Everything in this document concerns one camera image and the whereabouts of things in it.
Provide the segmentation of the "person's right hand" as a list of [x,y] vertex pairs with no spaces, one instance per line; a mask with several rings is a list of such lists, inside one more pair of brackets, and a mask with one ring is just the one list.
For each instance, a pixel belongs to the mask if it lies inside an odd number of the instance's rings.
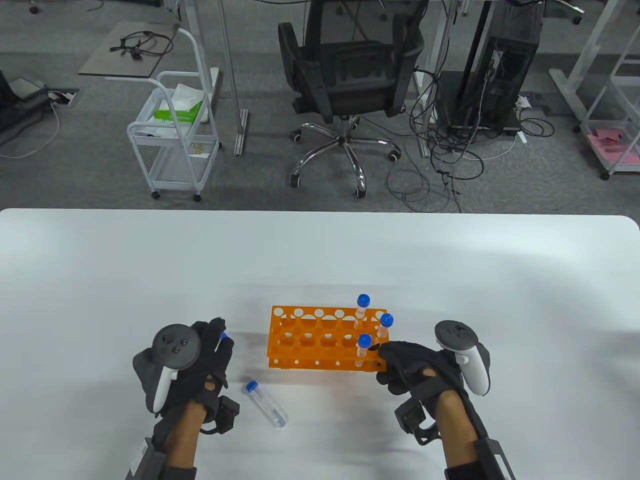
[[468,398],[462,371],[448,350],[433,350],[418,343],[391,341],[377,348],[386,362],[386,371],[376,380],[393,395],[410,394],[420,402],[438,402],[441,395],[453,391]]

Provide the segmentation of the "person's left hand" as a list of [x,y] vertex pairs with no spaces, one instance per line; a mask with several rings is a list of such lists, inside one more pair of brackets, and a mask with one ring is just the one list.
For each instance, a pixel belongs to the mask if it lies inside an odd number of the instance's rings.
[[171,382],[159,415],[164,416],[170,409],[195,402],[205,407],[204,423],[210,423],[220,411],[220,392],[223,387],[228,387],[226,371],[233,356],[234,341],[226,336],[226,320],[221,317],[208,323],[198,321],[191,327],[199,337],[198,358],[191,366],[179,371],[176,380]]

